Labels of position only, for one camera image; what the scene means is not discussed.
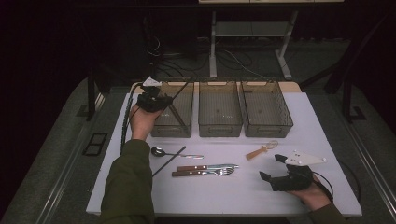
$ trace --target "floor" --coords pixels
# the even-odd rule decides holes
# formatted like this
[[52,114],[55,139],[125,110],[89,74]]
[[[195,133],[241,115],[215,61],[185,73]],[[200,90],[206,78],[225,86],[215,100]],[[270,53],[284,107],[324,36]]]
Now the floor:
[[[200,40],[196,60],[178,57],[168,49],[157,76],[208,76],[208,42]],[[220,39],[217,44],[218,76],[260,76],[283,80],[274,55],[277,39]],[[348,41],[292,41],[285,55],[292,81],[301,83],[336,63],[347,49]],[[354,189],[363,211],[351,223],[395,223],[389,207],[396,180],[392,171],[396,163],[396,136],[367,102],[357,88],[352,92],[352,106],[357,106],[365,119],[348,123],[341,115],[342,92],[326,94],[323,78],[303,89],[308,94],[332,149],[340,161],[349,184]],[[87,83],[81,82],[53,126],[46,142],[25,177],[1,223],[95,223],[97,216],[85,212],[105,149],[97,157],[82,156],[93,133],[107,133],[108,144],[120,105],[128,87],[114,87],[99,94],[97,112],[87,121]],[[367,166],[367,158],[376,166]],[[255,219],[222,219],[218,223],[274,223]],[[307,216],[289,218],[292,224],[310,223]]]

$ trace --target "white table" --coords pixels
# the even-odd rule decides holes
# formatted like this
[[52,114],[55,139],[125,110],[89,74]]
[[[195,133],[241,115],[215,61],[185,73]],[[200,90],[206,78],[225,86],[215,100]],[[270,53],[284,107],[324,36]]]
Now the white table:
[[[274,192],[269,183],[261,180],[259,171],[272,176],[286,175],[286,165],[275,160],[275,154],[289,156],[293,150],[327,159],[326,163],[311,165],[332,184],[334,203],[346,217],[361,216],[361,207],[338,164],[318,118],[305,93],[284,93],[294,126],[286,138],[276,139],[278,147],[261,154],[252,161],[245,155],[260,148],[269,140],[247,138],[242,129],[238,138],[201,138],[198,134],[198,94],[195,93],[191,138],[148,138],[152,147],[176,153],[183,146],[183,154],[202,154],[203,160],[175,158],[153,178],[152,199],[157,216],[205,217],[292,217],[306,213],[299,199],[286,192]],[[111,163],[120,155],[121,124],[128,96],[120,111],[104,162],[97,177],[87,212],[100,214],[106,178]],[[150,155],[150,166],[157,171],[169,157]],[[181,165],[234,163],[240,168],[228,176],[172,177]]]

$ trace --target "wooden handle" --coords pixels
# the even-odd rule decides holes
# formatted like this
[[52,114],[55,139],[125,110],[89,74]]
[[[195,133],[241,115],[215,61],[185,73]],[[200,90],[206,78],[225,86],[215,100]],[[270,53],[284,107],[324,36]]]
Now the wooden handle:
[[203,171],[177,171],[172,172],[172,176],[202,175]]
[[195,171],[195,170],[206,170],[207,166],[199,165],[199,166],[178,166],[178,171]]
[[251,159],[255,158],[256,156],[258,156],[260,153],[265,152],[266,148],[262,147],[260,149],[257,149],[256,151],[252,151],[249,154],[246,155],[247,160],[250,161]]

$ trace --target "knife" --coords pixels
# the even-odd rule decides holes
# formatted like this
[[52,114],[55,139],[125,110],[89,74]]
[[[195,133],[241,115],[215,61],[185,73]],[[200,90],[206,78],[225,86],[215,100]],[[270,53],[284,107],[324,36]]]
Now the knife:
[[238,165],[235,164],[217,164],[217,165],[196,165],[196,166],[178,166],[178,171],[195,171],[195,170],[215,170],[222,168],[238,168]]

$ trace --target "fork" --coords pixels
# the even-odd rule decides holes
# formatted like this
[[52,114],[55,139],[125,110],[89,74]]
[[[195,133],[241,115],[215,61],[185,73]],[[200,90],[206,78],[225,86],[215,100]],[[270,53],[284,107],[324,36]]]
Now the fork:
[[176,172],[172,172],[172,176],[209,175],[209,174],[224,176],[224,175],[232,174],[233,171],[234,171],[233,167],[227,167],[216,170],[176,171]]

